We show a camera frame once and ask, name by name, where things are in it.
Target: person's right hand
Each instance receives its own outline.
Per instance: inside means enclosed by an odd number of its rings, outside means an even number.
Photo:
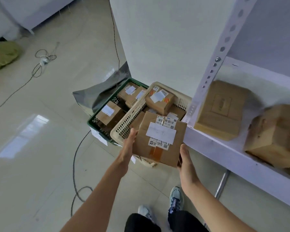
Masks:
[[[182,166],[178,166],[177,168],[179,170],[179,176],[181,178],[182,189],[189,197],[191,187],[194,184],[199,184],[200,180],[193,166],[186,144],[181,145],[180,154],[182,157]]]

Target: plastic basket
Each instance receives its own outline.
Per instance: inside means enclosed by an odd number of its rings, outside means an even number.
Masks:
[[[99,121],[99,119],[96,117],[96,115],[102,110],[102,108],[109,102],[109,101],[112,101],[113,103],[115,104],[118,104],[120,99],[119,97],[117,96],[117,94],[122,90],[124,89],[124,87],[129,83],[129,82],[132,82],[138,86],[142,86],[144,87],[145,89],[148,88],[148,85],[144,85],[143,83],[135,80],[135,79],[132,79],[132,78],[129,78],[127,79],[120,87],[118,87],[116,89],[116,91],[111,95],[111,97],[109,97],[105,103],[93,114],[92,117],[90,117],[90,119],[87,121],[87,124],[93,128],[94,130],[98,131],[99,134],[101,135],[101,137],[103,137],[105,140],[107,140],[108,142],[110,143],[115,143],[117,142],[116,140],[112,139],[112,137],[110,136],[110,134],[106,131],[104,131],[103,129],[101,129],[97,122]]]
[[[150,93],[152,88],[157,85],[162,89],[174,94],[177,98],[174,101],[174,105],[177,107],[187,111],[190,104],[191,104],[191,97],[182,94],[166,85],[163,85],[159,82],[154,82],[151,86],[147,89],[147,91],[142,95],[142,97],[133,105],[133,107],[127,112],[127,114],[120,120],[120,122],[112,129],[111,137],[115,140],[118,144],[123,145],[124,139],[129,136],[130,128],[129,125],[132,121],[136,118],[136,116],[145,108],[146,102],[145,97],[147,94]],[[148,166],[153,167],[155,163],[149,162],[145,159],[141,159],[142,162],[148,163]]]

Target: forearm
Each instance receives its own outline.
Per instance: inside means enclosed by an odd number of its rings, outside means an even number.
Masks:
[[[123,167],[120,158],[117,158],[61,232],[106,231],[117,189],[123,176]]]
[[[224,207],[201,182],[194,183],[187,195],[212,232],[255,231]]]

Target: green plastic crate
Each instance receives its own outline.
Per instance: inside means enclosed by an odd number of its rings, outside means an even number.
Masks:
[[[90,119],[87,121],[87,124],[93,128],[94,130],[98,131],[99,134],[101,135],[102,138],[104,138],[105,140],[107,140],[108,142],[110,143],[116,143],[110,136],[109,133],[105,132],[103,129],[101,129],[97,122],[99,121],[99,119],[96,117],[96,115],[102,110],[102,108],[109,102],[109,101],[112,101],[113,103],[115,104],[118,104],[119,103],[119,97],[117,96],[117,94],[122,90],[124,89],[124,87],[129,83],[129,82],[132,82],[138,86],[142,86],[144,87],[145,89],[148,89],[148,86],[133,79],[133,78],[129,78],[127,79],[120,87],[118,87],[116,89],[116,91],[112,94],[111,97],[108,98],[108,100],[105,101],[105,103],[96,111],[96,113],[93,114],[92,117],[90,117]]]

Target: black pants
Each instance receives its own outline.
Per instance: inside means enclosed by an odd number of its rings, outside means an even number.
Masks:
[[[208,232],[203,224],[187,211],[178,211],[168,216],[170,228],[174,232]],[[140,214],[134,213],[128,217],[125,232],[161,232],[161,229],[150,219]]]

